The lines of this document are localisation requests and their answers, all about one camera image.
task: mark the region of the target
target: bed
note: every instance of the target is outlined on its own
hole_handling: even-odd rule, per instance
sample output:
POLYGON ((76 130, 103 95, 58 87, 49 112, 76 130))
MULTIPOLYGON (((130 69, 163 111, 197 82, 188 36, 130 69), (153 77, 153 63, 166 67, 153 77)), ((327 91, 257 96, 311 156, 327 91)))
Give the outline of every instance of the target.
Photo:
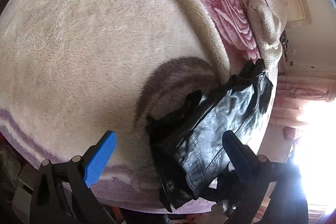
MULTIPOLYGON (((188 93, 210 92, 260 58, 248 1, 2 0, 0 132, 38 169, 43 159, 82 155, 113 130, 117 149, 91 190, 104 204, 166 212, 146 116, 172 112, 188 93)), ((282 18, 280 2, 267 3, 282 18)), ((267 71, 271 105, 246 140, 255 153, 277 73, 277 66, 267 71)), ((206 212, 212 204, 200 198, 175 213, 206 212)))

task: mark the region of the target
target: curtain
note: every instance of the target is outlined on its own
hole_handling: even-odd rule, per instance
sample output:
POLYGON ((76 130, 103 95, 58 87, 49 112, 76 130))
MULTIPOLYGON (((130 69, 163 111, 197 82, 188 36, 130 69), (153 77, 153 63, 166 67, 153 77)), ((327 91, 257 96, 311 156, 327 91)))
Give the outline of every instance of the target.
POLYGON ((309 105, 314 105, 312 103, 316 101, 332 102, 335 96, 335 80, 279 75, 269 122, 305 129, 311 119, 311 113, 307 115, 309 105))

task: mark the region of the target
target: wall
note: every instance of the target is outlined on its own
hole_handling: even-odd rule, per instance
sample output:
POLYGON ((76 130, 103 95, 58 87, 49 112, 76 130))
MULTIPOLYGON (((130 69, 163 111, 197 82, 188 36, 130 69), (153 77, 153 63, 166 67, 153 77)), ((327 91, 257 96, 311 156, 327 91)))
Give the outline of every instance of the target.
POLYGON ((307 0, 312 23, 286 28, 292 72, 336 72, 336 10, 329 0, 307 0))
POLYGON ((258 155, 265 155, 270 161, 287 161, 293 141, 285 140, 282 132, 283 127, 277 124, 268 124, 258 155))

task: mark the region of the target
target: blanket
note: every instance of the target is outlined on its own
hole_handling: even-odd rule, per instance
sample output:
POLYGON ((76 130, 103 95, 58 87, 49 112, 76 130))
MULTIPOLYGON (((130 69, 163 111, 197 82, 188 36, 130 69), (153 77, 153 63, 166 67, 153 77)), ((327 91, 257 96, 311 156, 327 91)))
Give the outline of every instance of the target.
POLYGON ((261 0, 250 0, 247 7, 247 17, 253 34, 264 59, 265 68, 277 66, 282 56, 280 36, 281 21, 272 13, 271 9, 261 0))
MULTIPOLYGON (((0 17, 0 132, 38 168, 82 155, 113 130, 118 146, 91 190, 105 204, 164 212, 145 117, 165 116, 260 57, 247 3, 10 0, 0 17)), ((268 119, 251 136, 254 150, 268 119)), ((211 205, 200 199, 177 213, 211 205)))

